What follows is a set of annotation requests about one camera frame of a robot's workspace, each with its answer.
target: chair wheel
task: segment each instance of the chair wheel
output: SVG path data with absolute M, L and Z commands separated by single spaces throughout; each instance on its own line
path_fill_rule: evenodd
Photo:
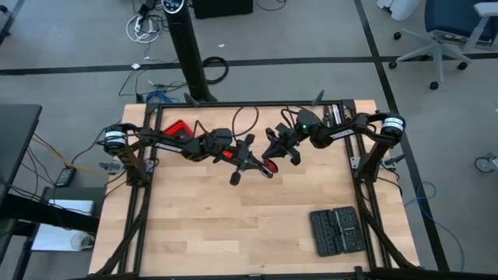
M 396 61 L 389 62 L 389 69 L 394 69 L 396 67 L 398 67 L 398 63 L 396 63 Z
M 431 90 L 439 89 L 439 83 L 438 82 L 431 82 L 430 83 L 430 89 Z
M 468 66 L 467 62 L 462 62 L 461 64 L 458 65 L 458 70 L 465 70 L 467 66 Z

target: black box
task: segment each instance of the black box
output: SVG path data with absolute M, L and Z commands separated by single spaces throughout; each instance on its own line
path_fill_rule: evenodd
M 252 13 L 253 0 L 192 0 L 195 18 L 247 15 Z

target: white cable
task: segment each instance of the white cable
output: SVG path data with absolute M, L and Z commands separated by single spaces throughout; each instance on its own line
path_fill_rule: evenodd
M 138 21 L 139 17 L 140 17 L 140 15 L 138 13 L 136 13 L 128 21 L 128 23 L 126 23 L 126 35 L 128 35 L 128 38 L 130 38 L 130 40 L 132 40 L 133 42 L 140 43 L 140 44 L 148 44 L 148 43 L 152 43 L 153 41 L 157 40 L 157 38 L 159 38 L 159 36 L 161 34 L 161 30 L 154 29 L 153 21 L 151 19 L 149 19 L 149 31 L 148 31 L 148 33 L 140 34 L 141 32 L 137 32 L 135 30 L 135 28 L 133 28 L 133 30 L 135 31 L 135 39 L 132 38 L 132 35 L 130 35 L 130 25 L 132 24 L 134 19 Z

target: yellow cable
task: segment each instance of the yellow cable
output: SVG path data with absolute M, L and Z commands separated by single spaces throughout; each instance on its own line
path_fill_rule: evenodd
M 99 176 L 102 176 L 102 177 L 106 177 L 107 178 L 107 175 L 106 174 L 103 174 L 103 173 L 100 173 L 100 172 L 97 172 L 97 171 L 94 171 L 94 170 L 89 170 L 85 167 L 81 167 L 81 166 L 77 166 L 75 164 L 72 164 L 70 163 L 69 161 L 67 161 L 65 158 L 63 158 L 62 156 L 60 156 L 54 149 L 52 149 L 49 145 L 43 143 L 42 141 L 39 141 L 38 139 L 35 139 L 35 138 L 32 138 L 31 140 L 35 141 L 36 143 L 42 145 L 43 147 L 47 148 L 49 151 L 51 151 L 55 157 L 57 157 L 58 159 L 60 159 L 66 166 L 70 166 L 70 167 L 74 167 L 76 168 L 77 170 L 80 170 L 80 171 L 84 171 L 84 172 L 87 172 L 87 173 L 91 173 L 91 174 L 96 174 L 96 175 L 99 175 Z

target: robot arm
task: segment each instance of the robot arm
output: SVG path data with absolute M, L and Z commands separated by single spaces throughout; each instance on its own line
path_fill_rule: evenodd
M 128 144 L 128 136 L 137 137 L 138 141 Z M 138 159 L 134 152 L 145 147 L 156 147 L 181 154 L 185 159 L 200 162 L 210 156 L 213 163 L 224 161 L 236 166 L 236 171 L 230 178 L 230 183 L 236 186 L 240 175 L 245 170 L 259 170 L 263 176 L 272 178 L 272 171 L 257 160 L 249 150 L 254 141 L 253 135 L 247 135 L 245 140 L 237 140 L 231 146 L 232 132 L 228 128 L 217 128 L 209 133 L 183 138 L 165 135 L 162 131 L 150 128 L 138 128 L 133 124 L 115 124 L 106 128 L 103 140 L 104 151 L 111 156 L 117 156 L 128 171 L 128 183 L 142 186 L 150 183 L 146 172 L 146 163 Z
M 382 121 L 381 133 L 377 134 L 370 130 L 372 123 Z M 405 120 L 396 114 L 357 114 L 352 120 L 330 128 L 323 124 L 313 112 L 301 109 L 297 113 L 296 123 L 292 128 L 280 123 L 275 128 L 278 136 L 271 128 L 266 129 L 266 135 L 270 146 L 263 153 L 262 158 L 266 161 L 275 157 L 289 156 L 293 165 L 301 162 L 300 154 L 296 147 L 305 139 L 309 138 L 313 147 L 324 149 L 329 147 L 333 141 L 344 137 L 362 134 L 366 135 L 375 145 L 369 153 L 362 156 L 356 175 L 366 182 L 377 180 L 377 173 L 382 159 L 389 149 L 397 145 L 405 130 Z

